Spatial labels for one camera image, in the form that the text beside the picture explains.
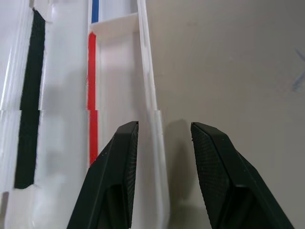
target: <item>blue stripe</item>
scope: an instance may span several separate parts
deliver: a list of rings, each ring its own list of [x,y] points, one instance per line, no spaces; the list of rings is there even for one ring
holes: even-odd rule
[[[92,18],[91,23],[99,21],[99,0],[92,0]]]

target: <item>blue tape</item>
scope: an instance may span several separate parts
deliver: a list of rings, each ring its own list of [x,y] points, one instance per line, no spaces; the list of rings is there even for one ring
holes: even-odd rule
[[[92,17],[91,23],[99,21],[99,0],[92,0]]]

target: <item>black stripe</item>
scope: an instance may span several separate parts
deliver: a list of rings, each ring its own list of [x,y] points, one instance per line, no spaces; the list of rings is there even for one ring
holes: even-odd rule
[[[21,119],[15,188],[26,188],[34,183],[36,148],[39,125],[38,110],[43,64],[45,20],[33,10],[34,19],[20,102]]]

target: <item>red stripe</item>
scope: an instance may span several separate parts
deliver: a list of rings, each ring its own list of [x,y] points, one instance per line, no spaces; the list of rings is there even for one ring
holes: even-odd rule
[[[88,104],[89,110],[89,154],[90,165],[95,161],[98,154],[98,111],[95,110],[95,46],[96,36],[89,34],[88,44]]]

